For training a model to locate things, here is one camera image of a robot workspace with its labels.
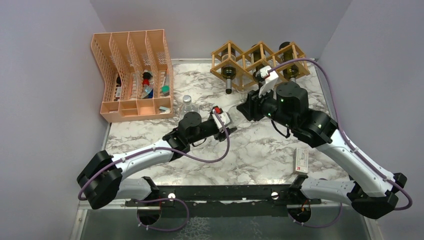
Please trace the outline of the green bottle silver cap front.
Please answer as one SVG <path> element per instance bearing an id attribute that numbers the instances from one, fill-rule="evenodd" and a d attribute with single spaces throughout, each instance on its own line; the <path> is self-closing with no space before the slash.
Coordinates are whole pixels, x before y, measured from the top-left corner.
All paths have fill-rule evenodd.
<path id="1" fill-rule="evenodd" d="M 227 59 L 236 59 L 236 51 L 234 48 L 230 48 L 230 54 L 228 51 L 228 48 L 224 49 L 221 52 L 221 60 L 226 61 Z M 236 68 L 233 67 L 231 64 L 227 64 L 221 68 L 221 76 L 225 79 L 225 93 L 227 95 L 232 93 L 232 81 L 236 77 L 237 71 Z"/>

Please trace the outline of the squat clear glass bottle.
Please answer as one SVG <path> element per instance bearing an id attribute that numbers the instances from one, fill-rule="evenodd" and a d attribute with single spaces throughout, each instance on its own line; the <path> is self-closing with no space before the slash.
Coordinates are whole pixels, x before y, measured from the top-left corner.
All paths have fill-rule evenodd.
<path id="1" fill-rule="evenodd" d="M 182 120 L 186 113 L 196 112 L 199 113 L 199 107 L 192 102 L 192 98 L 190 95 L 184 95 L 182 97 L 182 104 L 179 108 L 179 119 Z"/>

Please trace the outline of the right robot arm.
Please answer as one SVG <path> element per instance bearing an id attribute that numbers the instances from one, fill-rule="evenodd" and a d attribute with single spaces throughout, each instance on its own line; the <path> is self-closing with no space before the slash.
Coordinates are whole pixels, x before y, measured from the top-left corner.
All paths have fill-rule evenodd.
<path id="1" fill-rule="evenodd" d="M 374 220 L 397 209 L 397 192 L 404 188 L 407 177 L 383 170 L 348 143 L 334 119 L 309 107 L 308 92 L 297 83 L 283 83 L 262 96 L 252 90 L 236 109 L 248 121 L 269 118 L 287 127 L 295 138 L 327 155 L 351 177 L 349 181 L 329 181 L 298 176 L 288 190 L 292 202 L 330 200 L 350 205 Z"/>

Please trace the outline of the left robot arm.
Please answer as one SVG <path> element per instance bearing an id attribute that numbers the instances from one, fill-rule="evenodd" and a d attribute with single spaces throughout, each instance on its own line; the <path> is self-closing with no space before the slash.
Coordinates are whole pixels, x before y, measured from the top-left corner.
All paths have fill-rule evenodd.
<path id="1" fill-rule="evenodd" d="M 97 210 L 115 199 L 128 199 L 129 192 L 137 189 L 138 199 L 144 205 L 152 205 L 157 200 L 157 191 L 151 180 L 132 179 L 123 184 L 125 179 L 183 156 L 206 163 L 207 160 L 188 154 L 191 146 L 208 137 L 229 143 L 230 134 L 237 129 L 231 115 L 218 106 L 211 109 L 206 121 L 198 112 L 187 112 L 177 127 L 147 147 L 115 155 L 106 150 L 97 152 L 76 179 L 80 186 L 77 197 L 80 201 L 88 201 L 91 208 Z"/>

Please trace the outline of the slim clear glass bottle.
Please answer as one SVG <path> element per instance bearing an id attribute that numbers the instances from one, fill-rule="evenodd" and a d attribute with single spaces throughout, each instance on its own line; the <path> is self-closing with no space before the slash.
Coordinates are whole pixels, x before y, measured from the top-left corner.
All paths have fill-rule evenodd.
<path id="1" fill-rule="evenodd" d="M 227 113 L 231 118 L 231 123 L 228 125 L 229 128 L 238 128 L 240 125 L 249 122 L 242 112 L 237 109 L 236 105 L 230 107 Z"/>

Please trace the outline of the green bottle black cap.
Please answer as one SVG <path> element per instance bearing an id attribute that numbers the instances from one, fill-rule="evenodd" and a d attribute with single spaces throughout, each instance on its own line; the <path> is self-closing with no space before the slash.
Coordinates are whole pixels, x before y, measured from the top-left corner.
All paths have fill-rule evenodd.
<path id="1" fill-rule="evenodd" d="M 264 50 L 261 50 L 260 44 L 253 45 L 252 47 L 256 47 L 256 49 L 250 54 L 252 63 L 256 63 L 260 61 L 262 58 L 266 58 L 266 53 Z M 263 63 L 257 64 L 254 67 L 254 71 L 252 72 L 252 76 L 254 81 L 260 85 L 261 80 L 257 77 L 257 74 L 260 72 L 260 69 L 264 67 Z"/>

